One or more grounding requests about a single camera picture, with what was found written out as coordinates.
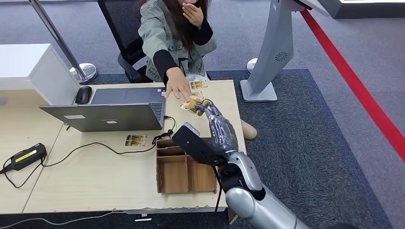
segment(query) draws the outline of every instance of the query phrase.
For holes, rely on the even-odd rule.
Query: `woman's hand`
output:
[[[176,99],[180,99],[180,94],[182,94],[184,99],[189,102],[191,100],[190,84],[180,68],[174,67],[168,69],[166,71],[166,76],[169,80],[166,85],[165,98],[168,98],[170,93],[173,92]]]
[[[183,3],[183,15],[189,20],[191,24],[197,26],[198,29],[201,28],[203,23],[204,15],[201,8],[197,8],[191,3]]]

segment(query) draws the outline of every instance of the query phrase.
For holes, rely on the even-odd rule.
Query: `black office chair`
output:
[[[140,27],[139,0],[97,0],[106,18],[108,26],[117,42],[119,50],[118,63],[125,70],[131,83],[149,83],[146,66],[135,70],[132,66],[145,57],[142,51],[142,38],[138,34]]]

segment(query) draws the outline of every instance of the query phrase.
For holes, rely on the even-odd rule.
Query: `black mouse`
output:
[[[86,104],[89,102],[91,97],[91,87],[84,86],[79,89],[76,95],[76,103],[77,104]]]

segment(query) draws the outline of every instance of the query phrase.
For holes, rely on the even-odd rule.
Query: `red line on floor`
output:
[[[367,88],[363,85],[349,64],[347,64],[312,15],[307,10],[301,11],[301,15],[314,33],[315,37],[318,39],[326,54],[329,56],[330,60],[342,75],[343,79],[353,91],[354,95],[363,105],[366,112],[405,162],[405,137],[373,99]]]

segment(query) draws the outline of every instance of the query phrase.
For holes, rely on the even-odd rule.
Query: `laptop sticker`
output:
[[[81,114],[79,114],[79,115],[64,115],[64,117],[67,118],[67,119],[85,119],[86,118]]]

